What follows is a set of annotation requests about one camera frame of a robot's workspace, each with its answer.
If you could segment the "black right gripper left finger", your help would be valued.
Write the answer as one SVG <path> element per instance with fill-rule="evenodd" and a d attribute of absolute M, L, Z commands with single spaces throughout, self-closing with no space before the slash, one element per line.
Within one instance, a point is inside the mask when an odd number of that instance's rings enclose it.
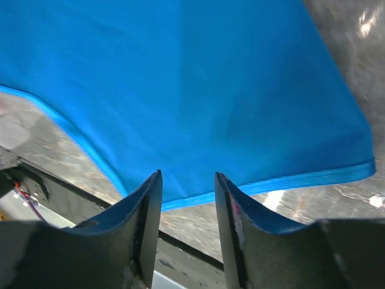
<path fill-rule="evenodd" d="M 2 288 L 150 288 L 162 175 L 72 228 L 1 223 Z"/>

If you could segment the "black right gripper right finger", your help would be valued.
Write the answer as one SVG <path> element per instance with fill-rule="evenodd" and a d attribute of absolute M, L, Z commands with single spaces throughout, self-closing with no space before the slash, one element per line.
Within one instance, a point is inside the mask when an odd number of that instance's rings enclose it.
<path fill-rule="evenodd" d="M 228 288 L 383 288 L 384 220 L 305 225 L 270 210 L 215 174 Z"/>

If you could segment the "blue cloth napkin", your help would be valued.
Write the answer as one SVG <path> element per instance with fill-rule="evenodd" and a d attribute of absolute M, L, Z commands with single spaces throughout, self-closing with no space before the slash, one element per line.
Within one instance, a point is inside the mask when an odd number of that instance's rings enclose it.
<path fill-rule="evenodd" d="M 2 1 L 1 91 L 35 103 L 122 195 L 163 210 L 375 173 L 371 128 L 302 1 Z"/>

